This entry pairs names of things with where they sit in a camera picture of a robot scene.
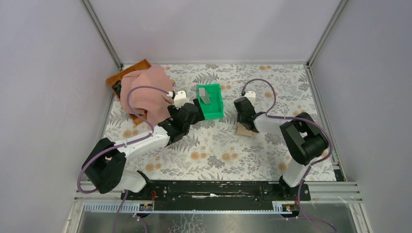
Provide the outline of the green plastic bin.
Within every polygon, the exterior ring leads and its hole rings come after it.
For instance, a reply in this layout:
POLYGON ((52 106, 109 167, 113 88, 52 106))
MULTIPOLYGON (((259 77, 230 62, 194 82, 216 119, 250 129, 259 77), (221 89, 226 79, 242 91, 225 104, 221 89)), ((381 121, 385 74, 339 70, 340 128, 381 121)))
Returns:
POLYGON ((221 87, 218 83, 197 85, 197 99, 205 119, 223 118, 223 98, 221 87), (201 97, 201 89, 204 89, 204 92, 207 93, 210 103, 205 103, 203 101, 201 97))

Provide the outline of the grey card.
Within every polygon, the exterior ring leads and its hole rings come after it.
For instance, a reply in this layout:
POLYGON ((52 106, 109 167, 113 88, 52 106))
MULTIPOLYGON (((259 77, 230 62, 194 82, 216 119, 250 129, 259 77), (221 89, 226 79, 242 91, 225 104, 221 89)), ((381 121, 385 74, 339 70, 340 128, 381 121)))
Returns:
POLYGON ((209 93, 206 91, 204 87, 198 88, 198 95, 204 104, 211 104, 209 93))

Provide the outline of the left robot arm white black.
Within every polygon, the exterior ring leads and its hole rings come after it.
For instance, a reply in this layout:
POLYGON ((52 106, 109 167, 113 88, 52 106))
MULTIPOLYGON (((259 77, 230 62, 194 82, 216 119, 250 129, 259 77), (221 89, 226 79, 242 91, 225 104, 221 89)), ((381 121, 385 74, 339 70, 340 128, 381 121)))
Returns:
POLYGON ((123 142, 113 142, 107 137, 98 141, 82 165, 78 177, 78 190, 83 190, 80 180, 83 175, 95 186, 94 191, 108 193, 115 188, 139 192, 149 182, 140 171, 130 171, 126 166, 142 155, 178 142, 189 133, 190 126, 205 119, 198 99, 193 99, 177 108, 168 106, 171 117, 154 126, 152 131, 142 133, 123 142))

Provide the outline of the beige card holder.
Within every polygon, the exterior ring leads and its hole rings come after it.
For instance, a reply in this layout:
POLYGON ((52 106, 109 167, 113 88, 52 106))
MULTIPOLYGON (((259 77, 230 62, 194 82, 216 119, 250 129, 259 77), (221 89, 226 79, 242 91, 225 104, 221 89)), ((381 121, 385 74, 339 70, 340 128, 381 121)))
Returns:
POLYGON ((242 124, 237 123, 237 134, 241 136, 253 137, 255 133, 247 130, 242 124))

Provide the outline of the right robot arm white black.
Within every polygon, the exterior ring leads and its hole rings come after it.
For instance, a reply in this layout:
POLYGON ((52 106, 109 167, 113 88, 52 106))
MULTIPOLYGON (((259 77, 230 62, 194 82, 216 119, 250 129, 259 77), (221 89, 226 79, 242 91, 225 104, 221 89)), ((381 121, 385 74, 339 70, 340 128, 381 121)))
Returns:
POLYGON ((333 152, 330 137, 306 112, 294 117, 257 113, 247 97, 235 100, 234 105, 238 113, 237 122, 246 130, 282 134, 292 157, 286 171, 279 178, 279 187, 275 188, 283 196, 297 193, 310 168, 325 160, 320 158, 324 151, 328 150, 327 157, 333 152))

